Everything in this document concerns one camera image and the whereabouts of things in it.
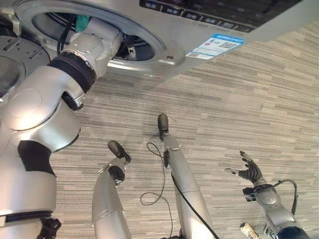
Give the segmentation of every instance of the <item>energy label sticker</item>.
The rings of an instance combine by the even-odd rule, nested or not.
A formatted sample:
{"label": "energy label sticker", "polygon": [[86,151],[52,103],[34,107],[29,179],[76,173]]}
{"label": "energy label sticker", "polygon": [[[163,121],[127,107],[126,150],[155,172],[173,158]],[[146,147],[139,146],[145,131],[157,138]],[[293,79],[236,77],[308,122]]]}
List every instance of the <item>energy label sticker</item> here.
{"label": "energy label sticker", "polygon": [[186,56],[208,60],[242,44],[244,40],[241,38],[215,34]]}

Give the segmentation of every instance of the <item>sneaker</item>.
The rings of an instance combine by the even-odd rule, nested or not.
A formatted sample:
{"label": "sneaker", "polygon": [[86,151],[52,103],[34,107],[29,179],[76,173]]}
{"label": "sneaker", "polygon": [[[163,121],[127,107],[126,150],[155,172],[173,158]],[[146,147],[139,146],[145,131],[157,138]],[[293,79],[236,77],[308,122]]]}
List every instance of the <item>sneaker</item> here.
{"label": "sneaker", "polygon": [[240,230],[249,239],[260,239],[259,234],[257,234],[248,223],[243,223],[240,225]]}

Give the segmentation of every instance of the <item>washing machine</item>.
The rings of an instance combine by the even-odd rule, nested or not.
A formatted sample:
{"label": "washing machine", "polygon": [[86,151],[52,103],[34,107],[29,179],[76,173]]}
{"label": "washing machine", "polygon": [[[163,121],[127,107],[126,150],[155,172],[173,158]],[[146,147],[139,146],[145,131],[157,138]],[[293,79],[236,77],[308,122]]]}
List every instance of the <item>washing machine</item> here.
{"label": "washing machine", "polygon": [[[1,0],[0,9],[14,19],[14,29],[22,25],[51,58],[70,14],[99,18],[120,29],[134,48],[133,55],[130,48],[116,55],[108,71],[156,80],[293,31],[318,18],[319,1]],[[75,31],[73,26],[66,43]]]}

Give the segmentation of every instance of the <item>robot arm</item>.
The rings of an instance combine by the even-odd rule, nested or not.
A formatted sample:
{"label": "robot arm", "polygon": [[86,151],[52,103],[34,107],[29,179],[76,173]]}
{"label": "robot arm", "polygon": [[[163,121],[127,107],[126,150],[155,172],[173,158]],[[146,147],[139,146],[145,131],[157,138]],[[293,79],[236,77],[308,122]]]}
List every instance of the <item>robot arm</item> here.
{"label": "robot arm", "polygon": [[295,216],[282,205],[275,187],[267,184],[257,164],[247,153],[240,151],[240,155],[248,169],[239,171],[226,168],[225,171],[253,183],[254,188],[245,188],[243,192],[248,202],[257,201],[259,204],[267,221],[265,234],[273,239],[310,239]]}
{"label": "robot arm", "polygon": [[59,223],[52,152],[76,139],[80,131],[73,110],[106,73],[122,34],[91,19],[84,32],[47,66],[34,70],[17,88],[0,125],[0,238],[50,238]]}

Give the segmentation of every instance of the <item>qr code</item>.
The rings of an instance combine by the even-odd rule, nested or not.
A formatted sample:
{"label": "qr code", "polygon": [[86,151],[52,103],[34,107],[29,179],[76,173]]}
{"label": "qr code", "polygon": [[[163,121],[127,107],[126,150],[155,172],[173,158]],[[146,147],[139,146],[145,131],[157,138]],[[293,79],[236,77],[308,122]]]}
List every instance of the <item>qr code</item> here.
{"label": "qr code", "polygon": [[199,56],[199,54],[196,54],[196,53],[189,53],[187,56],[197,57],[197,56]]}
{"label": "qr code", "polygon": [[224,44],[220,45],[219,47],[224,47],[224,48],[233,48],[235,46],[237,46],[238,44],[237,43],[229,43],[229,42],[225,42]]}

